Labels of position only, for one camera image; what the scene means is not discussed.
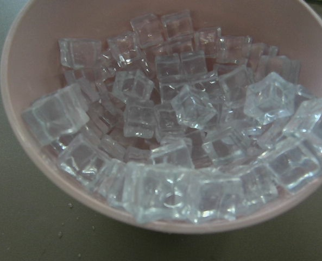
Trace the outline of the pile of clear ice cubes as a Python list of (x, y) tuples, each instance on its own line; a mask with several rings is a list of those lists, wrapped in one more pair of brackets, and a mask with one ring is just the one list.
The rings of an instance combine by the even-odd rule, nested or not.
[(322, 98), (277, 46), (189, 11), (58, 41), (66, 86), (22, 112), (58, 168), (137, 222), (248, 216), (322, 176)]

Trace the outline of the pink bowl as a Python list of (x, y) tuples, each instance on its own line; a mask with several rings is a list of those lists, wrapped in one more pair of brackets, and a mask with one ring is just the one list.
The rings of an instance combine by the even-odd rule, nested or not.
[(28, 157), (61, 190), (115, 220), (133, 217), (88, 195), (64, 175), (53, 156), (40, 149), (21, 112), (42, 95), (61, 87), (58, 38), (106, 39), (128, 29), (130, 19), (188, 9), (195, 27), (221, 26), (225, 33), (248, 34), (279, 46), (302, 63), (300, 83), (322, 97), (322, 19), (304, 1), (29, 1), (6, 37), (0, 85), (10, 125)]

